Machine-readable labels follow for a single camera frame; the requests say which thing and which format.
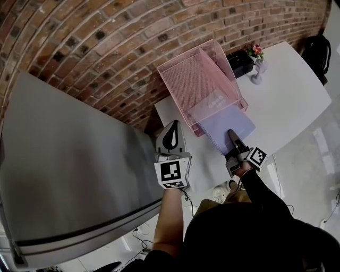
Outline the lavender spiral notebook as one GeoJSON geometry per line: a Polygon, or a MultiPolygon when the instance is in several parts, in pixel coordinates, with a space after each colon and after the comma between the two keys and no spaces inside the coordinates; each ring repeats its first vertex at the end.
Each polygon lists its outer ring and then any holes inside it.
{"type": "Polygon", "coordinates": [[[194,124],[203,130],[224,156],[234,148],[228,130],[233,130],[241,140],[244,140],[256,128],[247,115],[219,89],[197,103],[189,113],[194,124]]]}

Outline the pink wire mesh tray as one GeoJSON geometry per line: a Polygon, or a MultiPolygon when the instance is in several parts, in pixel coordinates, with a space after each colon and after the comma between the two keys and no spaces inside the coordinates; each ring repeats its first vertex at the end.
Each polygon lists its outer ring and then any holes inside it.
{"type": "Polygon", "coordinates": [[[235,75],[220,44],[211,39],[189,49],[158,68],[186,124],[200,137],[199,122],[235,105],[246,111],[235,75]]]}

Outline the person's right forearm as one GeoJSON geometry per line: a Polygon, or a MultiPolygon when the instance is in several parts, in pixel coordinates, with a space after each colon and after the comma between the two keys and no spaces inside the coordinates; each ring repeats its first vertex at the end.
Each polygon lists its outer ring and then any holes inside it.
{"type": "Polygon", "coordinates": [[[268,217],[281,222],[293,219],[285,202],[264,184],[250,163],[240,163],[234,175],[240,178],[252,204],[268,217]]]}

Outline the person's black top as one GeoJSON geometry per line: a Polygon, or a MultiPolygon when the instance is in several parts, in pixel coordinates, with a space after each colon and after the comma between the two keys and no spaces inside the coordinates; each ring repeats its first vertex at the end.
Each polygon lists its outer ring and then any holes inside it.
{"type": "Polygon", "coordinates": [[[340,244],[327,232],[250,203],[220,205],[189,224],[177,257],[151,251],[143,272],[340,272],[340,244]]]}

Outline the person's tan trousers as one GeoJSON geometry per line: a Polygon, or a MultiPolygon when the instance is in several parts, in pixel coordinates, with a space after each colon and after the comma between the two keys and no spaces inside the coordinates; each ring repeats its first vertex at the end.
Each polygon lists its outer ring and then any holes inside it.
{"type": "MultiPolygon", "coordinates": [[[[246,191],[237,190],[237,191],[231,192],[227,195],[225,201],[223,202],[223,205],[229,204],[229,203],[251,203],[251,200],[250,200],[246,191]]],[[[219,205],[220,205],[220,203],[217,203],[213,200],[204,199],[204,200],[201,201],[200,206],[199,206],[197,212],[195,213],[195,215],[198,215],[198,214],[200,214],[204,211],[207,211],[209,209],[215,208],[219,205]]]]}

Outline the grey vase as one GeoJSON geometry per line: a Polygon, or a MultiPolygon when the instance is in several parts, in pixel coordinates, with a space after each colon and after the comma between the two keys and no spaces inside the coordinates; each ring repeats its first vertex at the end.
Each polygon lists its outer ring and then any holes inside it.
{"type": "Polygon", "coordinates": [[[259,85],[262,82],[261,75],[264,74],[265,71],[268,69],[268,62],[262,58],[257,59],[255,62],[255,69],[256,74],[253,74],[251,76],[251,81],[253,84],[259,85]]]}

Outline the round white floor device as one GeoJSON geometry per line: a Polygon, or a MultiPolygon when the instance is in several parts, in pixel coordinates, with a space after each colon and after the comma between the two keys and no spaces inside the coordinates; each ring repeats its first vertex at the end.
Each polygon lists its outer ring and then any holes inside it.
{"type": "Polygon", "coordinates": [[[223,204],[228,195],[228,190],[223,186],[217,186],[212,191],[212,196],[215,202],[223,204]]]}

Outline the pink flower bunch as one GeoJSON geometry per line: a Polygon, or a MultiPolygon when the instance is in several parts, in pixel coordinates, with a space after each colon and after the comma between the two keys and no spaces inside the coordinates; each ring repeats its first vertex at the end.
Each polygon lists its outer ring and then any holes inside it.
{"type": "Polygon", "coordinates": [[[245,46],[244,51],[248,56],[253,57],[255,59],[264,58],[262,48],[258,44],[248,44],[245,46]]]}

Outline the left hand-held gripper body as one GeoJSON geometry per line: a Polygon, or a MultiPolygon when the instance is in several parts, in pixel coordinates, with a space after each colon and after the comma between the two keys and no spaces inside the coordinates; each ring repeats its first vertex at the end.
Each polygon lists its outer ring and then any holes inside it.
{"type": "Polygon", "coordinates": [[[186,142],[181,122],[169,123],[156,139],[156,162],[154,163],[157,180],[164,189],[182,189],[189,185],[191,154],[186,149],[186,142]],[[169,128],[177,124],[177,146],[165,148],[163,137],[169,128]]]}

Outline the black box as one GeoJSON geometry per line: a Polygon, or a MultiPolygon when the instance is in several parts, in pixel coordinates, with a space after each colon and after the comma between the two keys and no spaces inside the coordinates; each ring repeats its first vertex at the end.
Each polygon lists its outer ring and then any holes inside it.
{"type": "Polygon", "coordinates": [[[226,57],[236,79],[253,70],[254,60],[244,50],[235,51],[226,57]]]}

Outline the black bag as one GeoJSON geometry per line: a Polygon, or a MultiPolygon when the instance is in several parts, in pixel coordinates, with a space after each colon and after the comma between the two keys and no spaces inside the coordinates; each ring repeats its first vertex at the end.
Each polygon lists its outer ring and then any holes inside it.
{"type": "Polygon", "coordinates": [[[327,83],[325,75],[329,69],[331,54],[330,42],[323,35],[307,38],[302,58],[314,71],[323,86],[327,83]]]}

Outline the person's left forearm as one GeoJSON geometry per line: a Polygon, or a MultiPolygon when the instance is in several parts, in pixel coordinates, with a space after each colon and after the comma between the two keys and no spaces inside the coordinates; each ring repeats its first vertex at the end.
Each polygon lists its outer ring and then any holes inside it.
{"type": "Polygon", "coordinates": [[[181,191],[164,191],[155,229],[153,250],[164,251],[176,257],[183,244],[184,220],[181,191]]]}

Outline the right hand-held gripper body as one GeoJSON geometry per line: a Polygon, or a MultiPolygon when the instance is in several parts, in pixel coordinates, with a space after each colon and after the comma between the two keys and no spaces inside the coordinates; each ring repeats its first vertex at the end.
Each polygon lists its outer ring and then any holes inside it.
{"type": "Polygon", "coordinates": [[[243,162],[248,162],[257,171],[260,171],[267,159],[267,154],[258,147],[245,147],[242,151],[235,147],[225,156],[225,159],[229,175],[234,176],[235,171],[241,167],[243,162]]]}

